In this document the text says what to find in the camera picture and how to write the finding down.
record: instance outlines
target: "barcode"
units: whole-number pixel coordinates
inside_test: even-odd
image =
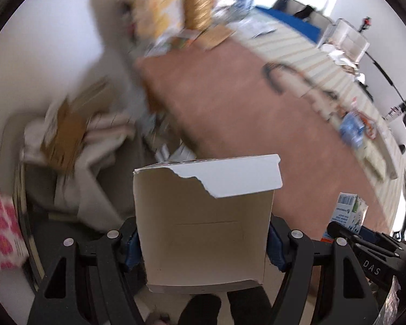
[[[339,204],[346,204],[346,205],[352,205],[353,200],[355,199],[354,195],[343,195],[341,194],[339,196]]]

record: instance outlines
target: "blue mat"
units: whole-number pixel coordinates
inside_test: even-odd
[[[287,13],[281,12],[279,10],[274,10],[271,8],[261,6],[256,6],[256,9],[288,24],[290,27],[296,29],[302,35],[309,38],[313,43],[317,44],[317,42],[319,41],[320,28],[317,28],[314,25],[311,25],[310,23],[306,23],[296,17],[288,15]]]

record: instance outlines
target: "table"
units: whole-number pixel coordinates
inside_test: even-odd
[[[358,163],[352,150],[319,115],[299,99],[277,97],[261,76],[261,67],[267,61],[282,61],[336,92],[348,104],[356,96],[358,109],[388,131],[377,109],[314,44],[281,22],[257,11],[252,14],[273,23],[277,31],[251,40],[235,33],[233,40],[245,47],[227,40],[210,51],[211,56],[190,50],[141,60],[140,71],[153,90],[150,97],[173,115],[209,157],[279,153],[285,187],[275,195],[273,212],[285,218],[291,228],[319,239],[338,193],[343,191],[358,193],[369,204],[368,227],[389,232],[404,169],[394,138],[387,133],[385,145],[394,158],[398,178],[380,182],[368,167]],[[202,71],[209,70],[213,60],[219,61],[210,71],[215,83]],[[250,78],[238,84],[236,79],[250,68]],[[291,116],[295,120],[286,122]],[[312,134],[304,129],[304,123]]]

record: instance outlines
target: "pink polka dot fabric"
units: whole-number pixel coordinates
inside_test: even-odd
[[[0,195],[0,270],[21,267],[27,257],[12,198]]]

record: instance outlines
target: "open cardboard box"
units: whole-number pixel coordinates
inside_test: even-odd
[[[278,155],[162,163],[134,171],[148,288],[200,294],[262,285]]]

